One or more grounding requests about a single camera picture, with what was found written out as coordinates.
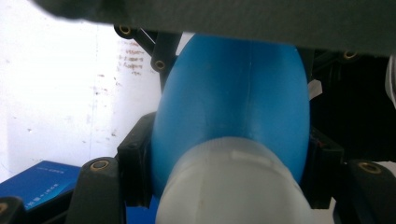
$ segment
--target blue box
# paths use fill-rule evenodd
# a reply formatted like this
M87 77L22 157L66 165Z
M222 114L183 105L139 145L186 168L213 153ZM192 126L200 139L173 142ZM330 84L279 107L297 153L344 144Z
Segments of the blue box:
M26 210L73 189L80 168L52 161L39 164L11 177L0 184L0 197L18 196L23 199ZM150 209L127 207L128 224L154 224L158 200L151 200Z

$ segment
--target white plastic part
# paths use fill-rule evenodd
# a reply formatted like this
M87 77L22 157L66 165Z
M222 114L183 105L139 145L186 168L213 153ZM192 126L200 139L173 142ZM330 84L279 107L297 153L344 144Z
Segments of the white plastic part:
M157 224L313 223L290 171L265 146L236 137L183 155L161 197Z
M180 42L178 43L176 49L176 56L178 56L181 51L186 47L186 44L190 41L190 39L195 35L195 33L184 32L180 38Z
M385 91L396 108L396 56L389 58L387 74L385 77Z

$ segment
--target gray fabric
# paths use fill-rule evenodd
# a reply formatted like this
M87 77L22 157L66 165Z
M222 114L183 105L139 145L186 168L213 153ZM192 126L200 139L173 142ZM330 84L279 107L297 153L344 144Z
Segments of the gray fabric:
M70 19L189 31L299 47L396 52L396 1L35 0Z

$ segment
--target blue device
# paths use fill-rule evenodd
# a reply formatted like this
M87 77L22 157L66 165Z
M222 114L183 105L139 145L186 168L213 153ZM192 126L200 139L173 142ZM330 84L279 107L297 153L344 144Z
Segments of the blue device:
M298 182L308 135L307 82L295 47L195 35L170 73L155 119L154 194L161 197L187 150L223 136L267 146Z

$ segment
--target metal bolt head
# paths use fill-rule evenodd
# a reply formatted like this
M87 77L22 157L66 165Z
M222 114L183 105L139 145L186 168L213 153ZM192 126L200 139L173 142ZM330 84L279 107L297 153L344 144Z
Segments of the metal bolt head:
M343 56L344 56L345 60L351 60L351 59L355 58L356 56L358 56L358 53L345 51Z
M130 35L132 32L131 28L128 26L121 25L119 28L120 28L120 32L122 32L124 35Z
M379 175L382 173L381 168L379 168L378 166L376 166L370 162L361 161L358 163L358 165L362 170L364 170L367 173L370 173L373 175Z
M7 203L0 203L0 215L8 209L8 204Z
M157 62L155 62L155 66L158 69L163 70L165 68L165 63L163 61L157 61Z
M93 164L91 164L91 170L92 171L99 171L106 169L106 167L109 165L108 161L96 161Z

